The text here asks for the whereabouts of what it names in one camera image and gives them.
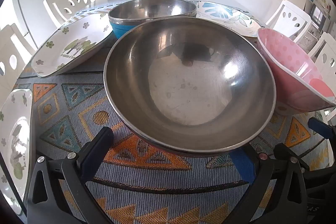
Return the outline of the blue leaf round plate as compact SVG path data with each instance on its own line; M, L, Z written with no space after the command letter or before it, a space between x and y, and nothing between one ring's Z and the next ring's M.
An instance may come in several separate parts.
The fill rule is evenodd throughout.
M193 1L197 7L197 18L217 22L241 36L256 38L257 31L261 28L254 18L231 7L214 2Z

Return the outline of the white chair right side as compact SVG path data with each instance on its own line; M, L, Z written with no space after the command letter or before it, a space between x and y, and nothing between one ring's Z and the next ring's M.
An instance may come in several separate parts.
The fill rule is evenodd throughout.
M266 26L299 43L309 28L310 15L288 0L282 0L278 9L266 22Z

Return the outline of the patterned blue table mat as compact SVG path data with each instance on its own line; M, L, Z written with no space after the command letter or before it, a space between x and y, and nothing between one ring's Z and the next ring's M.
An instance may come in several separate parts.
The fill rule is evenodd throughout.
M134 135L112 109L103 67L116 41L75 68L40 78L29 63L16 88L33 94L31 114L38 152L60 159L77 152L109 126L115 143L88 188L115 223L221 223L247 189L228 154L183 157Z

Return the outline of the white chair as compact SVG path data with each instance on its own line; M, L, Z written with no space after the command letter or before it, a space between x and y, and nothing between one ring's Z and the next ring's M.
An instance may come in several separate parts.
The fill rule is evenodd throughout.
M324 32L308 53L308 56L314 60L323 80L334 92L336 84L335 46L335 39L327 32Z
M36 50L15 23L1 29L1 107Z
M309 28L310 15L288 0L282 0L278 9L266 22L266 26L299 43Z
M87 5L95 0L44 0L43 4L56 27L60 27L76 12L85 9Z

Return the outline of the pink polka dot bowl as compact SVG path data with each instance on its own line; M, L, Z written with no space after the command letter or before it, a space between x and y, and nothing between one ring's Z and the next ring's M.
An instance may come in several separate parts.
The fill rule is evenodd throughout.
M335 106L334 92L312 59L293 40L275 30L260 28L257 48L276 82L277 113L294 115Z

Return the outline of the forest print square plate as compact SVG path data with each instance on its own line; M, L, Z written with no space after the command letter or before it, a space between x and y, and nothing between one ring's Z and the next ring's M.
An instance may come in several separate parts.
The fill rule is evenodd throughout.
M57 29L37 50L31 67L38 77L64 73L96 54L111 33L106 11L78 14Z

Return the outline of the blue steel bowl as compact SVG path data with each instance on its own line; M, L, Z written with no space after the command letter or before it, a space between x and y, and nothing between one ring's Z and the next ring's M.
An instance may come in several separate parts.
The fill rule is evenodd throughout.
M121 3L109 11L110 25L116 38L136 26L172 16L192 16L197 14L197 6L187 0L132 0Z

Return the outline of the white chair far left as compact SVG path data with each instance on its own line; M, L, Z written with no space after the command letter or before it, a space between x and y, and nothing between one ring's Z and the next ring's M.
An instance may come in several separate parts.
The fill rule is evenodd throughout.
M56 27L60 27L76 12L85 9L87 5L95 0L44 0L43 4Z

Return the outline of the white chair near left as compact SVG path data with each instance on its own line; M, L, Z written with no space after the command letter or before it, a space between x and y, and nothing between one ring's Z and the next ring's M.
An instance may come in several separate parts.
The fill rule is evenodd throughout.
M1 107L36 50L15 23L1 29Z

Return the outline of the white refrigerator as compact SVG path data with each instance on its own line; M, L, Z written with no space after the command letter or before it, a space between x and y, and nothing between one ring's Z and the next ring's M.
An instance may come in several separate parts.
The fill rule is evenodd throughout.
M21 26L31 35L36 47L40 47L54 33L56 25L47 12L44 0L14 0Z

